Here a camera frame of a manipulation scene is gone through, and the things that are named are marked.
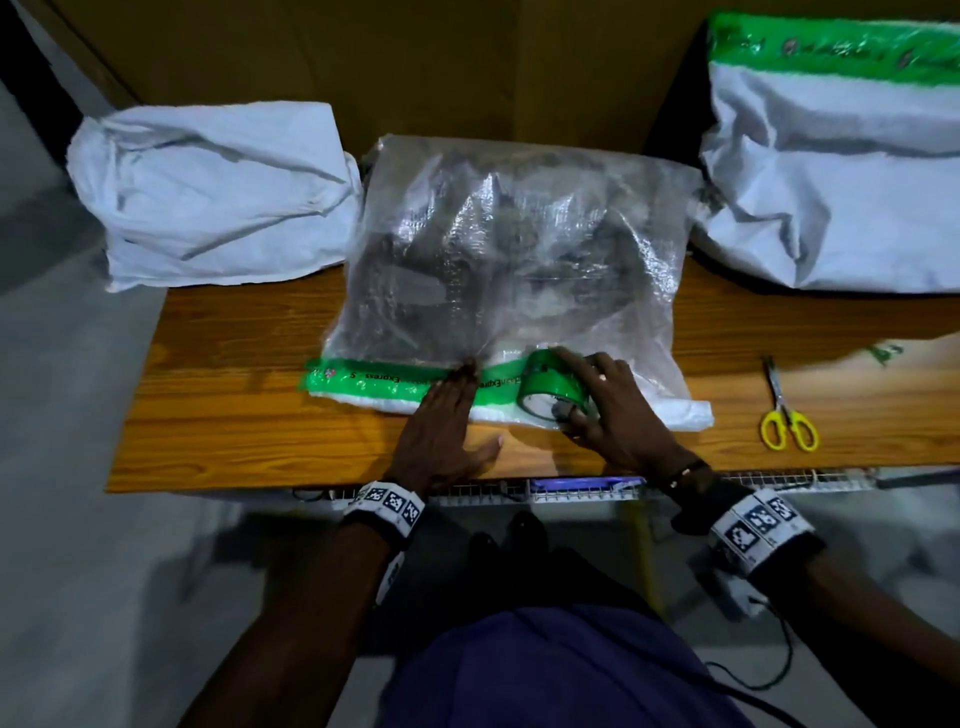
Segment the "yellow scissors handle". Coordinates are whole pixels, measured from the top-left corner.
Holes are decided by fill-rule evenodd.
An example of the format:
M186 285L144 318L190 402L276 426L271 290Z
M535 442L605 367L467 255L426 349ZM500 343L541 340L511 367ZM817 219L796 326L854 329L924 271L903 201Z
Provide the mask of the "yellow scissors handle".
M769 449L786 448L786 421L778 409L772 409L760 420L760 439Z
M796 410L790 413L790 431L797 447L804 452L813 452L820 447L820 433L813 423Z

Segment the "green tape roll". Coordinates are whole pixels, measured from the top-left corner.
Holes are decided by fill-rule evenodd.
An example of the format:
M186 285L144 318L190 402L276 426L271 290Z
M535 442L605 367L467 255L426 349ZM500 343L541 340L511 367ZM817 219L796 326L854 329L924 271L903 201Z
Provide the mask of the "green tape roll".
M587 387L564 361L552 351L540 349L527 359L516 403L541 420L565 422L573 407L587 411L588 397Z

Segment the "white wristband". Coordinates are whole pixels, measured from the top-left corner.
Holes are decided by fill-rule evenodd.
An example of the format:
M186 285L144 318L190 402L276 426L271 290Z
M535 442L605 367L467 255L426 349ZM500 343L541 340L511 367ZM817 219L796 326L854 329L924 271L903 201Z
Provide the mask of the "white wristband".
M423 501L416 493L400 488L396 483L375 481L360 489L350 505L344 509L344 516L354 511L373 513L407 539L420 520L423 507Z
M813 526L777 491L763 488L721 516L710 535L726 547L723 550L732 565L746 576L788 541L812 530Z

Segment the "person's right hand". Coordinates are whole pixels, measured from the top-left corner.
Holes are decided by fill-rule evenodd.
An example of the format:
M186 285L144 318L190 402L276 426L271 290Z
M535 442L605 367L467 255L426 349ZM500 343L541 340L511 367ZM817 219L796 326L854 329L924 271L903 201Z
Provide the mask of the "person's right hand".
M596 450L611 465L655 482L697 460L640 394L627 362L599 352L583 358L563 347L552 350L587 386L600 417L570 413L567 433Z

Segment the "wooden tabletop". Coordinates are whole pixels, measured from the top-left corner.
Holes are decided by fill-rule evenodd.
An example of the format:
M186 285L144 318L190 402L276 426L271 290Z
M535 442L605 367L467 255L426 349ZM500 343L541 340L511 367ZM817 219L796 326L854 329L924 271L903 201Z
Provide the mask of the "wooden tabletop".
M340 310L343 269L305 279L171 290L108 491L363 483L381 475L405 418L309 397L304 362ZM692 259L675 306L674 355L715 427L680 439L716 469L960 462L960 298L763 294ZM865 347L895 340L881 365ZM790 404L820 429L815 453L767 450L773 354ZM472 425L468 444L503 427ZM599 474L556 432L506 428L485 477Z

